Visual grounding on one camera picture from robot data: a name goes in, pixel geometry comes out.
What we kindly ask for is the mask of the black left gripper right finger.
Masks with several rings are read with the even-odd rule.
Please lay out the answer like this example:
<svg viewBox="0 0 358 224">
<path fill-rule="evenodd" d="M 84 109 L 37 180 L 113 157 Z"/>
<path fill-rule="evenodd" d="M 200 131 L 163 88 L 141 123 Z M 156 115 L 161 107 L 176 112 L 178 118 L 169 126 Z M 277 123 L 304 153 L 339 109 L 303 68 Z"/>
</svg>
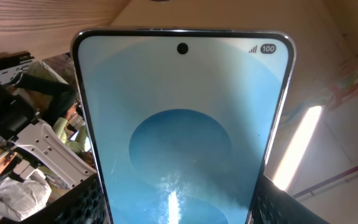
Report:
<svg viewBox="0 0 358 224">
<path fill-rule="evenodd" d="M 264 175 L 251 214 L 254 224 L 328 224 Z"/>
</svg>

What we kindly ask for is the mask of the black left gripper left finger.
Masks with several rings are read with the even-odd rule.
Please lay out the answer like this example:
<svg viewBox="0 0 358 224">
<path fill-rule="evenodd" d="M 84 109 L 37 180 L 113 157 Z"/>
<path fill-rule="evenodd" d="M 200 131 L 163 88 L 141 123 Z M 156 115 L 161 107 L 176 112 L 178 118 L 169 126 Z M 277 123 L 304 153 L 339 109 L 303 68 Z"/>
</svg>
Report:
<svg viewBox="0 0 358 224">
<path fill-rule="evenodd" d="M 93 174 L 19 224 L 103 224 L 105 219 L 106 204 L 98 176 Z"/>
</svg>

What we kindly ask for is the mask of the blue-screen Galaxy smartphone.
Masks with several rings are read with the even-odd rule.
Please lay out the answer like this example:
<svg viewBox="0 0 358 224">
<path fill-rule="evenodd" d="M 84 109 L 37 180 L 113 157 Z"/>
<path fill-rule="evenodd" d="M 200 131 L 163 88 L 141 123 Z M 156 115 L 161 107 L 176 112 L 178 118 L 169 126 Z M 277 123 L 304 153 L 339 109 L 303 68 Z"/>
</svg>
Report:
<svg viewBox="0 0 358 224">
<path fill-rule="evenodd" d="M 71 44 L 110 223 L 247 223 L 296 49 L 271 30 L 88 29 Z"/>
</svg>

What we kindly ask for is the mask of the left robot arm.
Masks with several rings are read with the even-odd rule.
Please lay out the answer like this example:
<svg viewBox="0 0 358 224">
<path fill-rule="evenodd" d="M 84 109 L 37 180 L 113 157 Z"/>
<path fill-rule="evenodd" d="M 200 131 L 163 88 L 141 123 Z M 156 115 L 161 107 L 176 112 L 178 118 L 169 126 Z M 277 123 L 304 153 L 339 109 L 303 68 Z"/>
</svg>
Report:
<svg viewBox="0 0 358 224">
<path fill-rule="evenodd" d="M 70 189 L 81 192 L 96 181 L 96 171 L 64 145 L 43 120 L 30 123 L 13 137 L 14 144 L 61 178 Z M 325 223 L 291 195 L 278 189 L 266 176 L 257 184 L 251 210 L 254 223 Z"/>
</svg>

